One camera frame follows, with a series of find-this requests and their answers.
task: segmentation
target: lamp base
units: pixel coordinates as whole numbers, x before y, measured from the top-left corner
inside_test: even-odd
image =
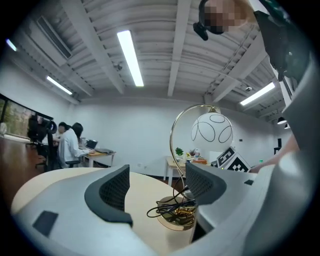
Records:
[[[162,198],[158,202],[158,206],[175,204],[176,201],[181,203],[182,201],[186,201],[186,198],[176,197],[176,201],[174,199],[165,202],[172,198],[172,196],[167,196]],[[195,213],[196,207],[180,207],[176,210],[173,210],[169,213],[165,213],[162,216],[157,217],[158,221],[164,225],[166,228],[175,231],[185,231],[189,230],[194,226],[195,223]]]

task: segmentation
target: computer monitor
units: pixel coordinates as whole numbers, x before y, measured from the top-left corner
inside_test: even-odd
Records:
[[[98,141],[90,139],[87,141],[85,147],[88,149],[94,150],[97,144],[98,144]]]

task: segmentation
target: wooden desk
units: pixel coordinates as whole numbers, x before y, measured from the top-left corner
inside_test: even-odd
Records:
[[[87,157],[89,159],[89,166],[90,168],[94,167],[94,160],[97,158],[101,158],[101,157],[107,157],[107,156],[111,156],[111,166],[113,166],[114,163],[114,156],[115,156],[116,152],[113,152],[111,154],[106,154],[106,153],[99,153],[99,152],[94,152],[94,153],[89,153],[87,154],[85,157]]]
[[[173,175],[174,175],[174,169],[176,170],[177,169],[177,165],[176,163],[174,162],[174,158],[172,156],[167,156],[165,158],[165,169],[164,169],[164,175],[163,175],[163,180],[165,181],[166,178],[167,178],[167,175],[169,177],[169,181],[168,181],[168,185],[171,186],[172,185],[172,178],[173,178]],[[186,163],[183,162],[182,160],[180,160],[178,162],[179,166],[185,170],[186,169]]]
[[[99,170],[101,168],[65,168],[38,175],[25,183],[16,193],[11,204],[11,214],[17,213],[40,192],[57,181]],[[149,209],[157,206],[156,201],[171,196],[172,192],[172,187],[162,181],[130,172],[130,189],[124,201],[125,212],[132,217],[133,231],[159,255],[167,255],[187,246],[193,231],[192,228],[186,231],[171,230],[163,226],[157,218],[146,216]]]

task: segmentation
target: ceiling light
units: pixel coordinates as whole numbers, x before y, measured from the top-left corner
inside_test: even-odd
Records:
[[[12,50],[14,50],[15,52],[17,51],[17,47],[15,47],[15,45],[9,39],[5,40],[5,42],[8,46],[11,47]]]
[[[131,32],[129,30],[121,31],[117,33],[126,63],[129,66],[131,76],[133,78],[135,86],[142,87],[144,82],[141,77],[138,60],[132,41]]]
[[[261,90],[257,91],[255,94],[253,94],[250,97],[246,98],[245,100],[241,101],[240,104],[242,106],[247,105],[248,103],[256,100],[257,98],[259,98],[260,96],[266,94],[267,92],[269,92],[273,88],[275,88],[275,85],[274,85],[273,82],[271,82],[266,87],[264,87]]]
[[[287,122],[286,119],[284,119],[282,116],[279,117],[279,119],[278,119],[278,125],[282,125],[282,124],[284,124],[284,123],[286,123],[286,122]]]
[[[51,83],[53,83],[55,86],[59,87],[62,91],[66,92],[67,94],[71,95],[72,92],[64,88],[61,84],[57,83],[55,80],[53,80],[50,76],[47,75],[47,80],[49,80]]]

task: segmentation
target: black hair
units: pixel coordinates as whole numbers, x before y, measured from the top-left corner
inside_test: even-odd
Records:
[[[64,127],[64,130],[65,130],[65,131],[68,131],[69,128],[70,128],[70,125],[67,125],[65,122],[59,123],[58,127],[59,127],[59,126]]]
[[[72,126],[71,126],[72,130],[74,131],[76,137],[78,138],[78,141],[80,141],[80,136],[84,130],[84,128],[82,127],[81,123],[74,123]]]

